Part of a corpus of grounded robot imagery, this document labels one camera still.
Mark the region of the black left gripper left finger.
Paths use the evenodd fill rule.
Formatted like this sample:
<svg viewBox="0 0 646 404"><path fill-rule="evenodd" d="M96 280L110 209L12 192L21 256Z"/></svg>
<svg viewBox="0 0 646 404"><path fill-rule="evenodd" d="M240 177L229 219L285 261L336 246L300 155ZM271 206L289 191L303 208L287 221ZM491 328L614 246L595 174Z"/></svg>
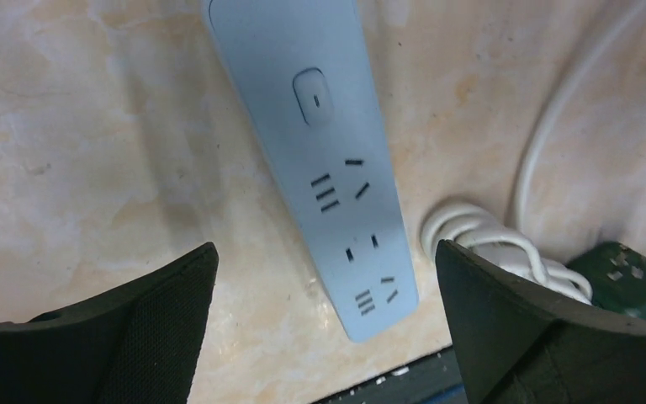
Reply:
<svg viewBox="0 0 646 404"><path fill-rule="evenodd" d="M92 298L0 323L0 403L184 403L219 255L205 243Z"/></svg>

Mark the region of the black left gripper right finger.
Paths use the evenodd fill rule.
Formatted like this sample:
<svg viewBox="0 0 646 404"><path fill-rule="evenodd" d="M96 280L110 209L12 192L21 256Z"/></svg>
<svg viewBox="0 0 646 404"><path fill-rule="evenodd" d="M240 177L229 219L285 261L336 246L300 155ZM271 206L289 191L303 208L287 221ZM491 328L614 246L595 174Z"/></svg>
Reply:
<svg viewBox="0 0 646 404"><path fill-rule="evenodd" d="M646 403L646 320L588 306L450 241L436 267L472 403Z"/></svg>

